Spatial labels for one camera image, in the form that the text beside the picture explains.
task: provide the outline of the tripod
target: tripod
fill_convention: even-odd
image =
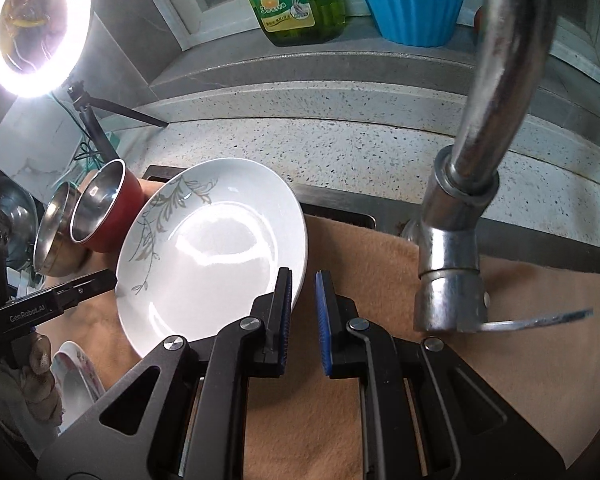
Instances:
[[[100,156],[105,164],[120,157],[116,153],[115,148],[109,142],[109,139],[107,139],[107,136],[104,133],[102,126],[100,126],[93,108],[106,110],[107,112],[129,117],[131,119],[135,119],[136,121],[152,124],[153,126],[167,126],[169,124],[165,121],[161,121],[160,119],[156,119],[155,117],[136,112],[131,108],[112,103],[106,99],[97,99],[95,97],[91,97],[84,89],[83,81],[71,83],[67,93],[74,104],[75,110],[79,113],[80,118],[84,123],[88,137],[93,141],[96,150],[98,150],[100,153]]]

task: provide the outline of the stainless steel bowl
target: stainless steel bowl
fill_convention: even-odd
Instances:
[[[86,243],[104,224],[120,194],[125,172],[125,162],[115,159],[105,164],[91,179],[71,218],[69,231],[74,243]]]
[[[33,268],[54,278],[73,274],[84,263],[89,250],[74,244],[69,222],[80,191],[71,182],[63,182],[54,193],[40,222],[33,248]]]
[[[7,176],[0,176],[0,210],[11,220],[7,266],[25,267],[33,255],[38,213],[33,197]]]

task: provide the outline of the blue plastic container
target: blue plastic container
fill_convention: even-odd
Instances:
[[[442,46],[463,0],[366,0],[382,37],[405,45]]]

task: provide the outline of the ceramic plate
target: ceramic plate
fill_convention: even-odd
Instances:
[[[104,395],[93,363],[73,341],[66,341],[51,361],[51,372],[62,397],[62,425],[66,430]]]
[[[216,335],[272,292],[279,267],[304,279],[307,235],[291,188],[242,158],[203,162],[172,178],[144,206],[118,261],[116,297],[141,357],[173,334]]]

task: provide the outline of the beige towel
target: beige towel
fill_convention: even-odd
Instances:
[[[320,364],[314,275],[329,269],[338,294],[394,336],[420,340],[413,325],[417,248],[401,238],[306,217],[309,262],[292,314],[288,364],[278,380],[250,382],[245,450],[249,480],[358,479],[362,468],[356,380],[325,378]],[[109,256],[109,265],[114,262]],[[91,268],[102,266],[98,256]],[[490,319],[520,319],[592,306],[572,325],[517,333],[455,335],[447,341],[573,462],[600,428],[600,275],[484,258]],[[105,387],[138,359],[122,333],[112,293],[85,301],[41,332],[54,347],[71,339],[94,361]]]

